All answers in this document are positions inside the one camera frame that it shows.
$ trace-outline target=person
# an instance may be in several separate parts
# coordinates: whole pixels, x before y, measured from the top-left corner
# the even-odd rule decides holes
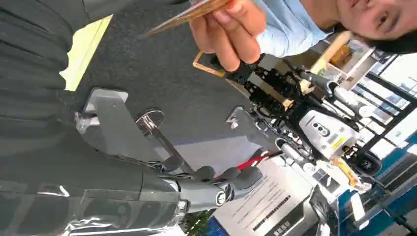
[[[234,0],[190,25],[200,50],[234,71],[261,53],[300,54],[340,29],[387,53],[417,52],[415,9],[415,0]]]

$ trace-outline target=yellow warning label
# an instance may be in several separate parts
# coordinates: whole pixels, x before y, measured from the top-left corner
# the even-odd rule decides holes
[[[342,137],[341,139],[339,139],[339,141],[337,141],[334,145],[333,145],[333,150],[338,149],[344,142],[346,141],[346,137]]]

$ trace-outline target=black hair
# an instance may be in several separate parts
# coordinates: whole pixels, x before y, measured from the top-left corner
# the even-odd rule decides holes
[[[334,27],[334,32],[346,31],[342,24]],[[417,53],[417,30],[405,34],[396,40],[367,40],[369,46],[376,47],[377,50],[392,54]]]

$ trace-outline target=light blue shirt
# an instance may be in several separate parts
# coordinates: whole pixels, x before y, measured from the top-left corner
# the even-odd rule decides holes
[[[328,34],[299,0],[253,0],[267,15],[267,29],[257,37],[261,52],[278,58],[301,54]]]

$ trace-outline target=blue panel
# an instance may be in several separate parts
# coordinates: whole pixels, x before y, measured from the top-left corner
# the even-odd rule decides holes
[[[350,234],[348,222],[345,220],[340,222],[340,236],[348,236]]]
[[[417,187],[414,187],[387,208],[397,215],[406,215],[416,207]]]
[[[226,230],[220,225],[216,218],[212,217],[208,222],[207,232],[199,236],[229,236]]]
[[[388,155],[384,159],[382,169],[374,177],[378,177],[383,172],[388,170],[391,166],[393,166],[397,161],[399,161],[407,153],[407,150],[411,146],[417,144],[417,134],[411,135],[406,141],[409,143],[407,146],[401,149],[398,148],[394,150],[390,155]]]
[[[346,212],[346,206],[347,206],[347,204],[351,203],[350,202],[351,197],[355,193],[356,192],[346,191],[345,193],[340,195],[340,197],[339,197],[339,220],[340,220],[340,222],[345,221],[346,217],[348,216],[348,214]]]
[[[353,236],[377,236],[385,229],[394,224],[394,220],[389,217],[385,212],[381,212],[370,220],[369,225],[361,230],[354,232]]]

